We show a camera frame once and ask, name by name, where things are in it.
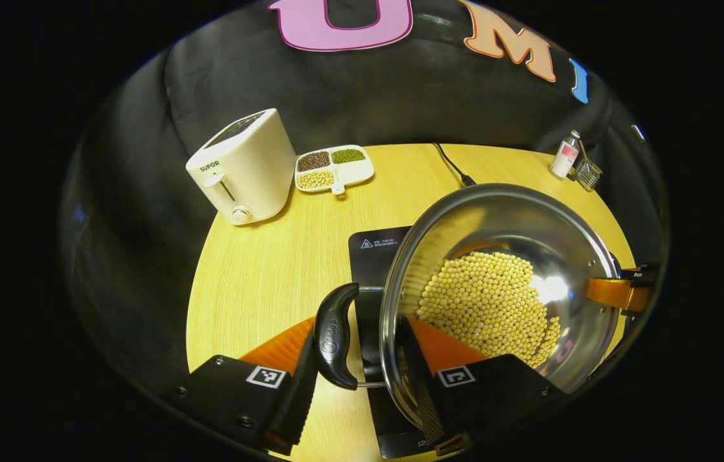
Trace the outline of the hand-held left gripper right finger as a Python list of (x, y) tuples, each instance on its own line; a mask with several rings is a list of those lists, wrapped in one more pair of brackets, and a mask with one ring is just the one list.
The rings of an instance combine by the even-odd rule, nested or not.
[(567, 394), (514, 355), (476, 350), (415, 318), (398, 339), (421, 430), (438, 456), (481, 448), (551, 415)]

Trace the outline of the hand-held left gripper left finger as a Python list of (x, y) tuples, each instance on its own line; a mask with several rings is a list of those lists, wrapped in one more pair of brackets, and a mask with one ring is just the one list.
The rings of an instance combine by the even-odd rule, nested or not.
[(290, 454), (317, 381), (314, 322), (305, 319), (238, 359), (214, 355), (173, 386), (173, 406), (241, 445)]

